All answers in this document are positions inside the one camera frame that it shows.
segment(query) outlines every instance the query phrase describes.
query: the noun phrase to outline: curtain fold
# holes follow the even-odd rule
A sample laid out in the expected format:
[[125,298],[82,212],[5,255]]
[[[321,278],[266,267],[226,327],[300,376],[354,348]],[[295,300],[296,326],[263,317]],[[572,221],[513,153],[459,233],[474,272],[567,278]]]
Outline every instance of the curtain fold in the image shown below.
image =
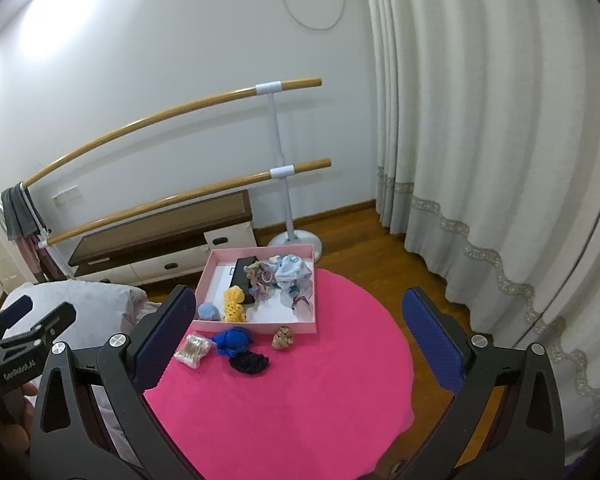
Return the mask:
[[600,5],[369,7],[381,222],[474,330],[547,346],[577,452],[600,430]]

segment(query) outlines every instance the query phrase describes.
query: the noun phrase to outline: pink box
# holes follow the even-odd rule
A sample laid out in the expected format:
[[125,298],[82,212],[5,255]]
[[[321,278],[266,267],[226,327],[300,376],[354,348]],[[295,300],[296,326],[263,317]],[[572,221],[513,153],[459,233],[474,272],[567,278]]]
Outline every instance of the pink box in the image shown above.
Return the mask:
[[313,273],[311,276],[313,288],[307,297],[309,305],[300,301],[292,310],[288,294],[275,290],[269,300],[258,302],[256,306],[245,306],[247,323],[194,319],[191,327],[200,332],[223,332],[232,326],[243,326],[255,333],[275,334],[281,326],[288,326],[293,333],[315,333],[314,247],[311,244],[212,250],[196,288],[196,303],[200,305],[205,301],[210,301],[218,308],[222,316],[224,309],[222,295],[229,287],[236,260],[245,256],[256,256],[260,260],[268,260],[277,254],[300,256]]

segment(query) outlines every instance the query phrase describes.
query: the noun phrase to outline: gray towel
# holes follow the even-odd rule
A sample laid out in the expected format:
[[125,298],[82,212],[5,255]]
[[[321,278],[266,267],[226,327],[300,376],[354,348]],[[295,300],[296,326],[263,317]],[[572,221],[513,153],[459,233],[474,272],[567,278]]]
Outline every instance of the gray towel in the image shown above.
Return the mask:
[[20,184],[5,189],[1,195],[4,208],[4,223],[7,225],[7,238],[17,240],[40,234],[33,215],[27,207]]

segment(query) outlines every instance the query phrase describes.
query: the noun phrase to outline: white drawer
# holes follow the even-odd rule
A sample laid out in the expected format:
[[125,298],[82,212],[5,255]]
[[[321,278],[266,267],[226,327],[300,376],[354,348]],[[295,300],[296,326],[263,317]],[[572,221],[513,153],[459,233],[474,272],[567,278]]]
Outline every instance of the white drawer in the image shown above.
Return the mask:
[[131,265],[115,267],[113,269],[101,270],[86,276],[78,276],[78,280],[84,282],[117,283],[118,285],[129,285],[138,281]]
[[251,222],[231,225],[205,233],[209,249],[233,249],[236,247],[257,247],[253,237]]
[[203,269],[208,256],[208,247],[203,245],[135,262],[131,267],[138,277],[136,281],[147,283]]

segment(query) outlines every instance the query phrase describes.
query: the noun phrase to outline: pink table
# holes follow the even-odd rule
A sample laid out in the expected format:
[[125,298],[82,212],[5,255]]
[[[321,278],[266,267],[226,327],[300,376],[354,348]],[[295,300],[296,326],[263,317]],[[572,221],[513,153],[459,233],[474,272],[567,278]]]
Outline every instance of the pink table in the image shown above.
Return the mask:
[[368,292],[316,271],[317,334],[279,352],[259,376],[215,351],[192,370],[174,360],[145,393],[165,430],[207,480],[352,480],[373,471],[413,423],[404,335]]

